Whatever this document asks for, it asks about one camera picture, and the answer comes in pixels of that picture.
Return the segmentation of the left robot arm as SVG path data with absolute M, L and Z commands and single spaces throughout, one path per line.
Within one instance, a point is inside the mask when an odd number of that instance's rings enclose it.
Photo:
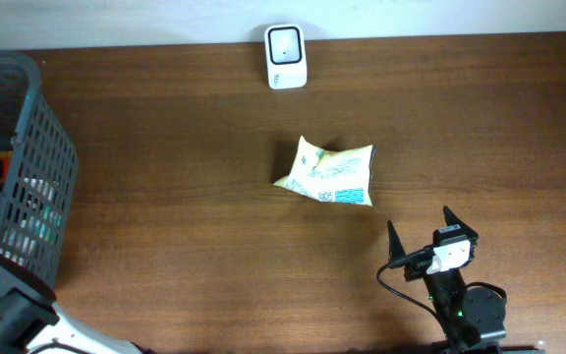
M 45 282 L 0 255 L 0 354 L 145 351 L 67 316 Z

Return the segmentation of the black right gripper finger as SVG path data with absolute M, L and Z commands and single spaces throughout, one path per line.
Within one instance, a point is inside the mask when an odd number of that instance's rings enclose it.
M 462 221 L 448 206 L 444 206 L 443 209 L 444 219 L 448 226 L 457 225 L 460 230 L 466 234 L 468 237 L 477 237 L 478 233 Z
M 387 231 L 389 244 L 389 258 L 387 265 L 389 268 L 401 267 L 406 253 L 400 241 L 396 228 L 391 220 L 387 221 Z

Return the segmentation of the orange spaghetti packet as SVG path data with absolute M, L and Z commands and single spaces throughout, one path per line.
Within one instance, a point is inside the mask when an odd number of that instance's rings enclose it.
M 13 157 L 13 152 L 11 150 L 0 151 L 0 162 L 3 165 L 9 165 Z

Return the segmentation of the green Kleenex tissue pack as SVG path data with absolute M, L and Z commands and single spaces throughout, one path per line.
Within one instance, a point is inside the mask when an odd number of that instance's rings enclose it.
M 61 197 L 58 182 L 24 177 L 19 201 L 26 209 L 22 226 L 49 246 L 55 246 L 62 222 Z

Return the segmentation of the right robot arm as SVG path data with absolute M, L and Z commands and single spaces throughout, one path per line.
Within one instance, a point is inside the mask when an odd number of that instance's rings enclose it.
M 440 325 L 444 339 L 431 345 L 433 353 L 499 353 L 506 336 L 504 320 L 507 294 L 485 282 L 467 283 L 461 273 L 475 258 L 479 234 L 448 206 L 443 208 L 446 226 L 432 233 L 432 243 L 408 254 L 392 222 L 387 223 L 389 259 L 376 273 L 388 268 L 404 270 L 406 281 L 421 279 L 432 305 L 407 296 L 384 281 L 392 294 L 428 311 Z

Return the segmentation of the yellow wiper sheet pack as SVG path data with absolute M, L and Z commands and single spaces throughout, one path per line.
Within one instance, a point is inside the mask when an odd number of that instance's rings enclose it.
M 273 185 L 322 203 L 372 207 L 374 154 L 374 145 L 331 151 L 300 136 L 289 174 Z

